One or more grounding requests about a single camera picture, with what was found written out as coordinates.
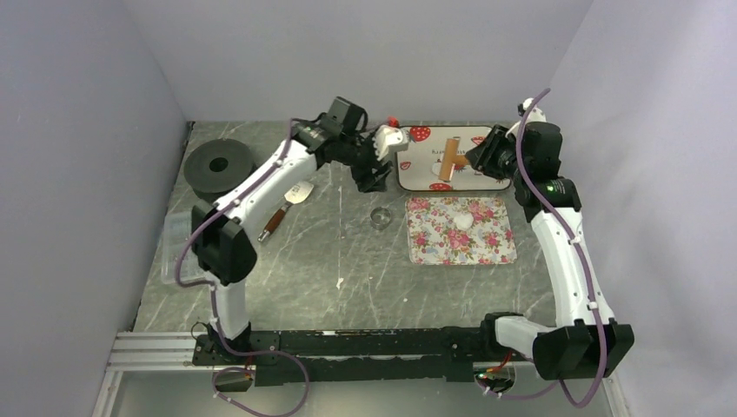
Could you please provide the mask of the wooden rolling pin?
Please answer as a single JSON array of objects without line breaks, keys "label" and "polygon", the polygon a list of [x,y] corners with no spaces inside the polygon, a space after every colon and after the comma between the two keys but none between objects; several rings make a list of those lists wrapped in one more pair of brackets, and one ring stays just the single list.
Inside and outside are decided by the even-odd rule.
[{"label": "wooden rolling pin", "polygon": [[460,139],[458,137],[451,137],[446,140],[441,167],[438,174],[439,180],[443,182],[451,182],[455,172],[455,167],[464,168],[468,166],[468,159],[466,156],[458,153],[459,145]]}]

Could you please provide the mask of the floral print tray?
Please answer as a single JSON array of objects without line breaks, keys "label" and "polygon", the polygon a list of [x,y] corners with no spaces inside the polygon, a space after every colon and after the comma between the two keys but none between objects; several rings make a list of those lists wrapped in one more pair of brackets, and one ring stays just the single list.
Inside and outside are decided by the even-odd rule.
[{"label": "floral print tray", "polygon": [[[498,197],[411,197],[406,201],[409,259],[418,265],[503,265],[517,260],[508,210]],[[454,218],[470,213],[468,230]]]}]

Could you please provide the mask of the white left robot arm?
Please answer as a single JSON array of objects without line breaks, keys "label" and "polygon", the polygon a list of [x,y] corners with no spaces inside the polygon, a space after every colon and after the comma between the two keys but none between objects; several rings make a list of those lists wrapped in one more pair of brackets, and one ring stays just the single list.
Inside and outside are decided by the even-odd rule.
[{"label": "white left robot arm", "polygon": [[409,143],[403,130],[387,124],[363,135],[335,122],[298,121],[253,175],[214,205],[193,208],[187,248],[209,273],[204,282],[214,296],[211,325],[220,335],[215,351],[224,362],[236,365],[248,357],[245,279],[256,265],[254,244],[271,209],[298,182],[331,162],[349,167],[362,193],[381,192],[395,153]]}]

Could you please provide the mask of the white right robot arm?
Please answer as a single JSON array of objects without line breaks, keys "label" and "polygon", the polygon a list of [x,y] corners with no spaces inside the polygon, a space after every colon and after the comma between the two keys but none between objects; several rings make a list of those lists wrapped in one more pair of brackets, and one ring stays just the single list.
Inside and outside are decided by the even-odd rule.
[{"label": "white right robot arm", "polygon": [[634,345],[634,331],[616,320],[601,292],[585,242],[581,198],[574,182],[559,173],[561,129],[537,103],[520,103],[519,122],[494,126],[465,157],[473,170],[513,183],[546,262],[555,325],[520,314],[489,314],[479,349],[491,361],[512,349],[531,360],[545,381],[603,379]]}]

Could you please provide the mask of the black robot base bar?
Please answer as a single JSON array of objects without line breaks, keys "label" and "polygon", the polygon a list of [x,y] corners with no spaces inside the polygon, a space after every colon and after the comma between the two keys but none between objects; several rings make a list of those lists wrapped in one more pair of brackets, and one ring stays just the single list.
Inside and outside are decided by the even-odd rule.
[{"label": "black robot base bar", "polygon": [[197,367],[247,368],[258,387],[296,382],[441,379],[471,382],[525,359],[480,328],[254,331],[226,350],[212,330],[195,338]]}]

